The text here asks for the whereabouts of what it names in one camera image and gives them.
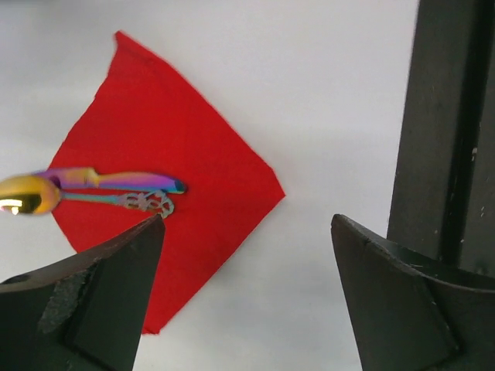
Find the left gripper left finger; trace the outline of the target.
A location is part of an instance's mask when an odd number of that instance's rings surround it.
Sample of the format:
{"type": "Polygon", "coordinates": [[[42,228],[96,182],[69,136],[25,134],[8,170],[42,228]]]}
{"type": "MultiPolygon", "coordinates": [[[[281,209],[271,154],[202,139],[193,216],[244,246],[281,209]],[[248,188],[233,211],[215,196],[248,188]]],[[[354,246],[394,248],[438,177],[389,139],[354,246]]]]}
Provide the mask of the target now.
{"type": "Polygon", "coordinates": [[[131,370],[162,253],[159,216],[1,283],[3,370],[131,370]]]}

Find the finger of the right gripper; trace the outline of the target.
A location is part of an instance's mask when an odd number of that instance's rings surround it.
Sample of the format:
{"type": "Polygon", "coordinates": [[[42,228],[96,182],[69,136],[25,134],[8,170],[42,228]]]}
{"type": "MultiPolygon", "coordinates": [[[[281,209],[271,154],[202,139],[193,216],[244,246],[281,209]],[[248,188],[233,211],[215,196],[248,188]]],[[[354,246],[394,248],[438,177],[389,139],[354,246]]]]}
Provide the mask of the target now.
{"type": "Polygon", "coordinates": [[[389,240],[494,274],[494,3],[418,5],[389,240]]]}

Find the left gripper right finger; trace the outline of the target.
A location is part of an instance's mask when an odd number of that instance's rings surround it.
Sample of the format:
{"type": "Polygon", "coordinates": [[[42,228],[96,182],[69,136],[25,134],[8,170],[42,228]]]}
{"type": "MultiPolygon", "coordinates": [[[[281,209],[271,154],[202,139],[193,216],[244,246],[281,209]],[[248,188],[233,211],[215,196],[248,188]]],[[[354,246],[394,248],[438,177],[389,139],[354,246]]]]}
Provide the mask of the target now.
{"type": "Polygon", "coordinates": [[[336,214],[333,250],[367,371],[494,369],[494,279],[336,214]]]}

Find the red paper napkin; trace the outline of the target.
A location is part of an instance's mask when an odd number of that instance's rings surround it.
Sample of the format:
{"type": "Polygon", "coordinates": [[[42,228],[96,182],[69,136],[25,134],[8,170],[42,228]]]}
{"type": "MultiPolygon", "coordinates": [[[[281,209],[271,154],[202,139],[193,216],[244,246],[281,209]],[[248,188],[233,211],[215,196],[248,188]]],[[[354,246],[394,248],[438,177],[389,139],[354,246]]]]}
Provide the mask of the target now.
{"type": "Polygon", "coordinates": [[[107,77],[55,154],[54,168],[154,172],[173,196],[145,318],[156,334],[284,198],[274,171],[171,65],[118,32],[107,77]]]}

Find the iridescent knife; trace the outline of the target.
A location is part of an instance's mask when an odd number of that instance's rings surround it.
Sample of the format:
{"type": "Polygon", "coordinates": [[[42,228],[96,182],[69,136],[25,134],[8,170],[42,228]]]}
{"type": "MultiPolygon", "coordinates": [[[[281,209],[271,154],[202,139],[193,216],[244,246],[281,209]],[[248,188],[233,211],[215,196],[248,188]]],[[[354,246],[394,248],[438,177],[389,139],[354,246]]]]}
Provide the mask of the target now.
{"type": "Polygon", "coordinates": [[[34,175],[53,182],[60,189],[115,189],[183,194],[187,185],[181,180],[150,172],[98,174],[90,167],[49,168],[34,175]]]}

